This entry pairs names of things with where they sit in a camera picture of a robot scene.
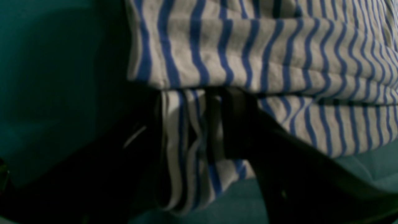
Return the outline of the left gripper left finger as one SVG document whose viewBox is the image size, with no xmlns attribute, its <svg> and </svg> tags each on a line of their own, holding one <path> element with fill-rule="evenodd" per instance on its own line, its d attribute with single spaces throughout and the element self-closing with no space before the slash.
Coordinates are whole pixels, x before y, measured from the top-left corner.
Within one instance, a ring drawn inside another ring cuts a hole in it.
<svg viewBox="0 0 398 224">
<path fill-rule="evenodd" d="M 34 182 L 1 195 L 1 216 L 18 224 L 126 224 L 141 184 L 159 165 L 160 91 L 122 118 L 104 136 Z"/>
</svg>

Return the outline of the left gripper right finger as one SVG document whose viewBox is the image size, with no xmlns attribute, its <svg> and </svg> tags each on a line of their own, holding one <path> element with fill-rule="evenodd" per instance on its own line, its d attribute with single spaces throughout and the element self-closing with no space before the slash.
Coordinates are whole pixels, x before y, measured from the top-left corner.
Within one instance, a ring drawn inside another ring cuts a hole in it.
<svg viewBox="0 0 398 224">
<path fill-rule="evenodd" d="M 288 134 L 239 88 L 212 87 L 219 97 L 224 153 L 249 161 L 270 224 L 391 224 L 397 193 L 371 186 Z"/>
</svg>

